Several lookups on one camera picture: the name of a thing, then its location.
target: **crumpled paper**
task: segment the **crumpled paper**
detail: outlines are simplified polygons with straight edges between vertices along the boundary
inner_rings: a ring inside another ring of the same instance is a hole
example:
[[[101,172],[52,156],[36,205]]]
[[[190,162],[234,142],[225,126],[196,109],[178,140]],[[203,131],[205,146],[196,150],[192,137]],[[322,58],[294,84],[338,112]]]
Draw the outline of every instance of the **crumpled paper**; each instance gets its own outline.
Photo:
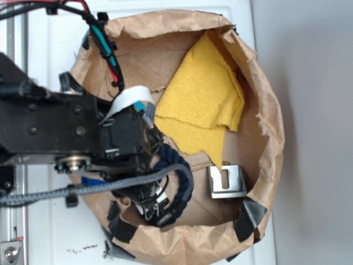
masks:
[[[268,212],[248,239],[239,242],[234,222],[239,217],[242,199],[232,202],[212,200],[207,166],[212,163],[204,153],[186,156],[195,178],[191,201],[175,224],[162,229],[148,226],[128,199],[111,193],[88,195],[85,202],[102,226],[108,228],[112,200],[118,201],[122,218],[137,226],[129,243],[113,242],[150,264],[210,264],[233,256],[264,236],[275,199],[282,168],[285,143],[281,108],[265,77],[255,52],[232,30],[234,25],[213,13],[188,10],[162,10],[108,21],[106,32],[116,41],[115,55],[121,65],[126,87],[144,85],[158,102],[181,64],[187,51],[207,29],[213,29],[229,64],[244,90],[246,105],[238,132],[226,131],[223,161],[240,164],[247,173],[248,197],[266,207]],[[111,100],[117,89],[99,50],[90,40],[90,49],[81,49],[72,69],[73,76],[90,93]],[[174,144],[171,139],[166,142]],[[72,177],[75,183],[79,177]],[[178,188],[178,178],[170,177],[167,194]]]

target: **buckle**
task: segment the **buckle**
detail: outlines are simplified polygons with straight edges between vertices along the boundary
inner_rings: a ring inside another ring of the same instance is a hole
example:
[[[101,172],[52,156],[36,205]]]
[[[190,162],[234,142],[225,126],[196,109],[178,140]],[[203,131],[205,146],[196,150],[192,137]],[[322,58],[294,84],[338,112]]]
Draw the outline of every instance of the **buckle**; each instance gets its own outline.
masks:
[[[222,166],[222,171],[228,173],[228,185],[222,185],[222,173],[216,166],[208,167],[212,199],[245,197],[247,188],[242,167],[240,165]]]

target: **yellow cloth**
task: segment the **yellow cloth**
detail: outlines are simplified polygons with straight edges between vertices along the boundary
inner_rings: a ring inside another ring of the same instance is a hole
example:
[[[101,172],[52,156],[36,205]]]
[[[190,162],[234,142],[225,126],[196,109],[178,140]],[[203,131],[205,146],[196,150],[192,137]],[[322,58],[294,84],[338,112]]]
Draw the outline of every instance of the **yellow cloth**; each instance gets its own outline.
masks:
[[[207,31],[186,54],[156,109],[156,125],[189,155],[204,151],[220,169],[226,126],[237,131],[244,94]]]

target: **gray braided cable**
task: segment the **gray braided cable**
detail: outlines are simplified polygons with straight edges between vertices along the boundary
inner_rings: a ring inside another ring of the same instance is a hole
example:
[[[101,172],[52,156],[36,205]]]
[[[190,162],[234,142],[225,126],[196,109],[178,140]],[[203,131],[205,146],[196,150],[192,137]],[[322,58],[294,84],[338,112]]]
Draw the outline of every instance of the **gray braided cable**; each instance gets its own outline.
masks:
[[[186,198],[190,195],[192,188],[194,186],[194,179],[191,172],[182,164],[174,164],[171,166],[166,167],[165,169],[158,171],[154,174],[146,175],[146,176],[138,176],[132,178],[125,178],[119,181],[110,182],[107,184],[101,185],[93,185],[93,186],[81,186],[76,187],[74,189],[74,193],[76,195],[87,195],[93,193],[100,193],[106,192],[116,189],[124,189],[132,186],[148,184],[154,181],[158,181],[165,177],[168,173],[175,170],[183,171],[190,181],[190,188],[188,189],[189,192],[186,192],[184,196]],[[46,199],[55,199],[61,197],[67,197],[70,194],[70,190],[68,188],[57,189],[51,192],[40,192],[40,193],[33,193],[33,194],[26,194],[26,195],[13,195],[13,196],[3,196],[0,198],[0,204],[25,204],[36,202],[38,200],[46,200]]]

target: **black bracket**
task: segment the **black bracket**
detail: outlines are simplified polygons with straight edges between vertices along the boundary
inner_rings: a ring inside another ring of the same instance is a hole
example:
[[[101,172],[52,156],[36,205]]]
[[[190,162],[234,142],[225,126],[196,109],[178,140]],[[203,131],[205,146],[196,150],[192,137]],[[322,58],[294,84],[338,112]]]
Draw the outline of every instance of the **black bracket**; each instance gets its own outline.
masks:
[[[0,192],[9,194],[15,187],[15,167],[0,166]]]
[[[76,195],[76,188],[74,185],[70,184],[67,186],[68,190],[69,190],[69,195],[66,197],[66,207],[70,208],[70,207],[76,207],[78,205],[78,198]]]

